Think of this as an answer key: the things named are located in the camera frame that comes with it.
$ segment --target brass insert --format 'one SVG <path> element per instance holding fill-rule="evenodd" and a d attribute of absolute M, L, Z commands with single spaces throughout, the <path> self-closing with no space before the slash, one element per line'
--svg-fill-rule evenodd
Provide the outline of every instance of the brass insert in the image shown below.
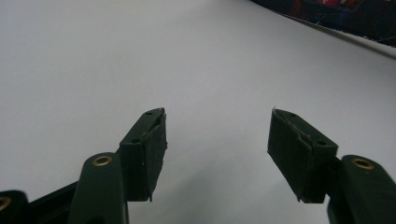
<path fill-rule="evenodd" d="M 109 156 L 101 156 L 101 157 L 98 157 L 95 160 L 93 160 L 92 164 L 94 166 L 104 166 L 104 165 L 108 165 L 109 163 L 111 163 L 112 160 L 113 160 L 113 158 L 111 158 Z"/>
<path fill-rule="evenodd" d="M 0 211 L 3 211 L 3 209 L 7 208 L 11 204 L 11 198 L 3 196 L 0 197 Z"/>
<path fill-rule="evenodd" d="M 355 158 L 355 159 L 352 159 L 352 163 L 362 169 L 366 169 L 366 170 L 374 169 L 373 164 L 367 160 L 364 160 L 364 159 Z"/>

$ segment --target black plastic part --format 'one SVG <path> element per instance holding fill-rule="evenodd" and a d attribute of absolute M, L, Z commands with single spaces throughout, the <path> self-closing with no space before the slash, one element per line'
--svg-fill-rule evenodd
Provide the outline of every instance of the black plastic part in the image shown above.
<path fill-rule="evenodd" d="M 130 202 L 152 200 L 167 148 L 165 110 L 144 113 L 120 142 L 126 195 Z"/>
<path fill-rule="evenodd" d="M 0 223 L 25 224 L 29 219 L 26 195 L 18 190 L 0 192 Z"/>
<path fill-rule="evenodd" d="M 330 199 L 327 214 L 330 224 L 355 224 L 348 204 L 345 201 L 336 203 L 333 199 Z"/>
<path fill-rule="evenodd" d="M 65 224 L 76 191 L 77 182 L 31 202 L 34 223 Z"/>
<path fill-rule="evenodd" d="M 67 223 L 128 223 L 118 154 L 101 153 L 84 162 Z"/>
<path fill-rule="evenodd" d="M 268 153 L 285 176 L 298 200 L 323 203 L 328 165 L 338 146 L 305 120 L 273 109 Z"/>
<path fill-rule="evenodd" d="M 381 165 L 363 157 L 345 156 L 339 178 L 356 223 L 396 223 L 396 185 Z"/>

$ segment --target gray background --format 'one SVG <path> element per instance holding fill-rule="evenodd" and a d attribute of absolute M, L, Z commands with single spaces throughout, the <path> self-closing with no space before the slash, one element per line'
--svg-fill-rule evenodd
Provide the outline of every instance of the gray background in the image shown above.
<path fill-rule="evenodd" d="M 396 177 L 396 51 L 244 0 L 1 1 L 0 190 L 32 201 L 165 107 L 169 148 L 132 223 L 328 223 L 266 153 L 292 111 Z"/>

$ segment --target screw hole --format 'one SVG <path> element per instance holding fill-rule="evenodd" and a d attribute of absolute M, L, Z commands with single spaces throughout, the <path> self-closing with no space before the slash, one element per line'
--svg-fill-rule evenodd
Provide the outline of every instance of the screw hole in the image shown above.
<path fill-rule="evenodd" d="M 9 197 L 0 197 L 0 211 L 7 208 L 11 204 L 11 201 Z"/>
<path fill-rule="evenodd" d="M 353 159 L 352 163 L 362 169 L 373 170 L 374 166 L 367 160 L 364 159 Z"/>
<path fill-rule="evenodd" d="M 104 166 L 104 165 L 108 165 L 109 163 L 111 163 L 113 159 L 109 156 L 102 156 L 102 157 L 98 157 L 95 160 L 93 160 L 92 164 L 94 166 Z"/>

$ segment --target white surface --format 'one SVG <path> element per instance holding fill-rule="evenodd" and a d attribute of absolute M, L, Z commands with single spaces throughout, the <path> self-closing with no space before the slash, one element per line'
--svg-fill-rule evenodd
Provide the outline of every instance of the white surface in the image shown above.
<path fill-rule="evenodd" d="M 163 171 L 131 223 L 328 223 L 266 153 L 271 109 L 396 179 L 396 51 L 356 39 L 243 0 L 1 1 L 0 191 L 76 181 L 163 106 Z"/>

